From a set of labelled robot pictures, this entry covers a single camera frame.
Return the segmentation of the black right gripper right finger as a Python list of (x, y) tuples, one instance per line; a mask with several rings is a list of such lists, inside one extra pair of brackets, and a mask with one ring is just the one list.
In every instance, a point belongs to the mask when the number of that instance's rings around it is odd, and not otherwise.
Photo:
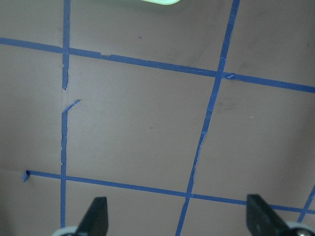
[(258, 194), (247, 195), (246, 226), (252, 236), (284, 236), (288, 225)]

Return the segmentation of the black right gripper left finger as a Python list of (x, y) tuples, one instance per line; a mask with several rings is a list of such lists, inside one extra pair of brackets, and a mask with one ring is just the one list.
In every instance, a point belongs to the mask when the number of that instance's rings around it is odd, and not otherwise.
[(106, 236), (109, 228), (106, 197), (93, 199), (77, 230), (77, 236)]

